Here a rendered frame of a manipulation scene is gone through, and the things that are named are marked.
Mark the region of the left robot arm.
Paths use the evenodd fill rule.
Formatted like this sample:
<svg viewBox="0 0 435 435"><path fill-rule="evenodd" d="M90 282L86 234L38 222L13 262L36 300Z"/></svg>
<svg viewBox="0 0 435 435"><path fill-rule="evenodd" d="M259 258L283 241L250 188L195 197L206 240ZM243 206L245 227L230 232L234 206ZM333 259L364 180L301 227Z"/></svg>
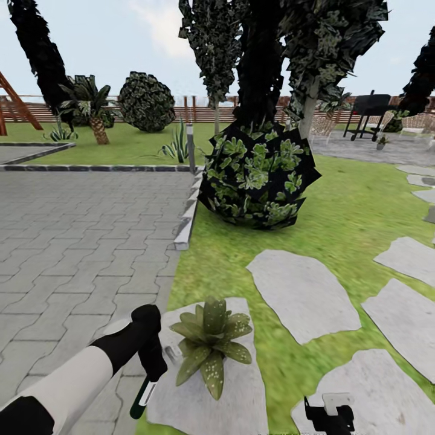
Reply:
<svg viewBox="0 0 435 435"><path fill-rule="evenodd" d="M181 368L185 357L174 339L159 339L161 317L156 305L145 304L131 312L131 319L112 323L103 337L5 403L0 435L67 435L136 352L150 382L167 371L165 353Z"/></svg>

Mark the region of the insectifuge atomizer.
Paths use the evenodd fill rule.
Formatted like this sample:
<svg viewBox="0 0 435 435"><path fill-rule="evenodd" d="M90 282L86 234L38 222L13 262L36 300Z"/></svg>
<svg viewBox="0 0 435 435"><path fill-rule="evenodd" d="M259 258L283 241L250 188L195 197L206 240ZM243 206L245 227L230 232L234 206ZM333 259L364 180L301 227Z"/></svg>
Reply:
<svg viewBox="0 0 435 435"><path fill-rule="evenodd" d="M136 397L136 400L130 410L130 415L132 416L132 418L139 419L140 417L142 417L144 410L147 408L149 399L152 396L158 381L159 379L150 382L148 376L146 377Z"/></svg>

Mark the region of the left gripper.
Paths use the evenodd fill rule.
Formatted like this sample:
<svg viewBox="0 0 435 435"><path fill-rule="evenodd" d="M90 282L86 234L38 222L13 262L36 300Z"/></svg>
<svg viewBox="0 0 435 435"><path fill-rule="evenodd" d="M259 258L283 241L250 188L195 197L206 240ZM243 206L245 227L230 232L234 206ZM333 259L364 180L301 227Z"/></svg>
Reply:
<svg viewBox="0 0 435 435"><path fill-rule="evenodd" d="M158 343L154 350L149 352L138 352L142 367L145 369L150 382L156 381L167 371L167 364L163 359L161 345Z"/></svg>

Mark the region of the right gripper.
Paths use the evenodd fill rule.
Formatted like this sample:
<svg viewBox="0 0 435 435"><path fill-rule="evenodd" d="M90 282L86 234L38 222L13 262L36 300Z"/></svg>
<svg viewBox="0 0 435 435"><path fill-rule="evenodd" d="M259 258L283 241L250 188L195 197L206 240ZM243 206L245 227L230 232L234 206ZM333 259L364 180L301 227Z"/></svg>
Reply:
<svg viewBox="0 0 435 435"><path fill-rule="evenodd" d="M324 407L310 407L307 397L304 397L304 410L307 420L313 422L314 430L326 432L327 435L330 435L331 431L337 428L347 430L349 434L355 431L353 426L354 414L349 406L351 405L337 407L338 415L329 416Z"/></svg>

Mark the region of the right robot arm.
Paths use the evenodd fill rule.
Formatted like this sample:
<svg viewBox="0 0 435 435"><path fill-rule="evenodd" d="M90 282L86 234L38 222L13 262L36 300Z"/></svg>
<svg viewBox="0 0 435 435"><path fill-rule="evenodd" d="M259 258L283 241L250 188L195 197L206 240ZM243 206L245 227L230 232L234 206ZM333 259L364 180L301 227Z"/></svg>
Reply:
<svg viewBox="0 0 435 435"><path fill-rule="evenodd" d="M356 400L351 393L322 394L324 407L310 407L304 397L304 410L307 420L313 422L314 430L326 432L327 435L352 435L354 414L349 407Z"/></svg>

